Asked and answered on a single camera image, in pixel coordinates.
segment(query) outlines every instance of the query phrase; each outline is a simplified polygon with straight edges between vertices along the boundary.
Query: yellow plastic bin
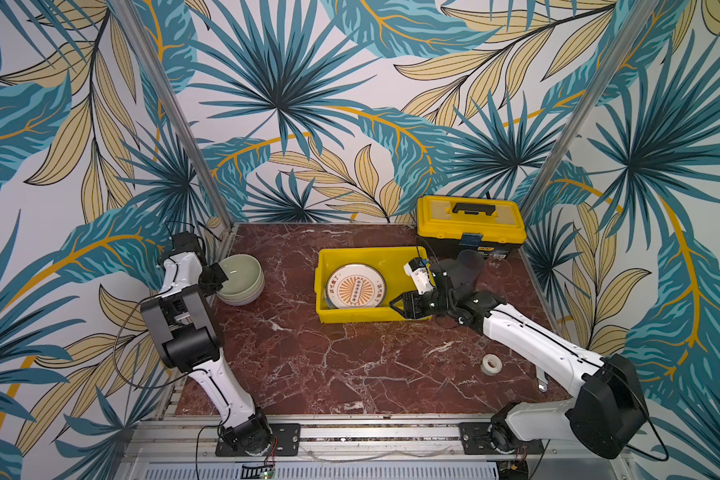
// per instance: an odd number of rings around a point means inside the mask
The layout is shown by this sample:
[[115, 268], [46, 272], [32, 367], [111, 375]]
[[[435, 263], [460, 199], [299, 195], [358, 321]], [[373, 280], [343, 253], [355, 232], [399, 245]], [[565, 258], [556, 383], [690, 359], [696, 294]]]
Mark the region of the yellow plastic bin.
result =
[[[405, 320], [389, 308], [389, 301], [403, 292], [416, 290], [411, 277], [405, 274], [403, 266], [412, 259], [427, 257], [423, 247], [390, 246], [385, 248], [336, 248], [320, 250], [315, 272], [316, 311], [323, 323], [350, 322], [392, 322]], [[337, 268], [346, 264], [370, 265], [384, 277], [387, 295], [384, 302], [375, 308], [354, 308], [334, 310], [326, 303], [326, 282]]]

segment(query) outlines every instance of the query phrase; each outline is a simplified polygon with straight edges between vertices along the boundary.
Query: metal grille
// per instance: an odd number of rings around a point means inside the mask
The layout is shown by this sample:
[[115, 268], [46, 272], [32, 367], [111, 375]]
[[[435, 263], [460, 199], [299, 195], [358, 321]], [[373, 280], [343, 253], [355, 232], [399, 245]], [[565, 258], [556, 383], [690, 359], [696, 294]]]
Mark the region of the metal grille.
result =
[[[206, 463], [200, 480], [238, 480], [240, 466]], [[151, 463], [144, 480], [195, 480], [192, 463]], [[326, 465], [316, 462], [278, 462], [278, 480], [498, 480], [494, 462], [358, 462]]]

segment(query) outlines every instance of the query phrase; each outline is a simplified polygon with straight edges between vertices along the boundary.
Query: black mounting plate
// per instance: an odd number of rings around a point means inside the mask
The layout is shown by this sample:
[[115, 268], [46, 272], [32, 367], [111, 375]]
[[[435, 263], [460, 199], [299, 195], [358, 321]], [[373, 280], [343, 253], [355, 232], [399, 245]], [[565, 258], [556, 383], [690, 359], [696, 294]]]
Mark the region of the black mounting plate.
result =
[[[298, 454], [298, 436], [301, 434], [302, 426], [297, 423], [270, 423], [269, 427], [272, 429], [272, 434], [277, 438], [275, 457], [295, 457]], [[217, 457], [240, 457], [245, 455], [243, 451], [233, 450], [232, 447], [221, 440], [216, 444]]]
[[[458, 433], [465, 455], [505, 455], [490, 447], [489, 427], [490, 422], [458, 424]], [[528, 446], [528, 455], [541, 454], [544, 451], [541, 440], [526, 442], [526, 445]]]

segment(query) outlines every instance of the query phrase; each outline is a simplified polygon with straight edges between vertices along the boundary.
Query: stack of bowls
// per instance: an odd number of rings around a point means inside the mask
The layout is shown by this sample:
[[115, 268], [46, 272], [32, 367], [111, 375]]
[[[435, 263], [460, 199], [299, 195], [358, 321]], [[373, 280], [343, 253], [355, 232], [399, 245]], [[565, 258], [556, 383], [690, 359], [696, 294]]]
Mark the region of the stack of bowls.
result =
[[228, 278], [217, 293], [221, 302], [235, 306], [246, 305], [259, 298], [264, 291], [264, 270], [253, 256], [228, 256], [219, 265]]

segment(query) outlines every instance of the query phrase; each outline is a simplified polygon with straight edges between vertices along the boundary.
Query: toolbox handle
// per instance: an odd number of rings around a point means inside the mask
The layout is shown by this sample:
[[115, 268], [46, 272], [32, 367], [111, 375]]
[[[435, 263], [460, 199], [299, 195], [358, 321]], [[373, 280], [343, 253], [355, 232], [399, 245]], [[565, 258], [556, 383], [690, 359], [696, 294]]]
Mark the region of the toolbox handle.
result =
[[463, 211], [467, 215], [480, 215], [480, 212], [483, 212], [486, 215], [490, 216], [496, 211], [496, 206], [459, 202], [458, 204], [454, 205], [453, 212], [457, 214], [461, 211]]

